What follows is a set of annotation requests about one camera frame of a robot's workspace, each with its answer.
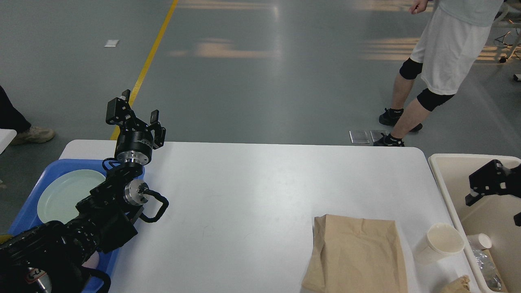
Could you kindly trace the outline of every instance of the white plate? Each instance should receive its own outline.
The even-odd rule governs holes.
[[[62,223],[78,216],[76,204],[89,196],[89,191],[105,181],[100,172],[82,169],[61,175],[43,191],[38,200],[38,217],[43,223]]]

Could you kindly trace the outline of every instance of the yellow floor line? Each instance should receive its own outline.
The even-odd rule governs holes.
[[[165,34],[166,28],[168,26],[168,23],[170,22],[170,18],[172,17],[173,11],[176,10],[177,2],[179,0],[173,0],[172,5],[170,6],[170,9],[168,11],[168,14],[165,17],[165,21],[163,21],[163,25],[161,26],[161,29],[159,30],[159,33],[157,34],[156,40],[154,41],[154,45],[152,46],[152,49],[150,50],[150,53],[148,54],[148,57],[146,58],[145,65],[143,65],[143,69],[141,69],[141,73],[139,73],[138,80],[134,84],[134,88],[132,89],[132,92],[130,93],[129,98],[129,104],[132,106],[132,104],[135,101],[135,97],[138,95],[139,89],[141,88],[141,84],[143,83],[143,80],[145,79],[146,73],[148,72],[148,69],[150,68],[150,64],[152,64],[152,60],[154,60],[154,56],[156,55],[157,48],[159,47],[159,44],[161,43],[161,39],[163,38],[163,35]],[[111,140],[116,140],[119,135],[119,127],[114,128],[114,132],[112,133],[112,136],[110,136]]]

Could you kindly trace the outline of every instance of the white shorts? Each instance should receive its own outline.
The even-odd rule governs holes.
[[[463,22],[437,8],[411,59],[423,63],[421,79],[440,95],[455,94],[485,45],[490,27]]]

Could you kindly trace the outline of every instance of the white paper cup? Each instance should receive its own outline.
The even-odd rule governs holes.
[[[429,264],[458,254],[464,247],[463,236],[454,227],[436,223],[418,243],[414,259],[418,263]]]
[[[479,233],[467,236],[468,243],[472,249],[489,249],[492,247],[492,240],[486,234]]]

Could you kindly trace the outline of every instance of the beige shoe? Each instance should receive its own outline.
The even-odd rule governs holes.
[[[28,130],[21,132],[13,138],[9,145],[18,145],[24,143],[42,143],[49,141],[54,137],[54,130],[44,127],[31,127]]]

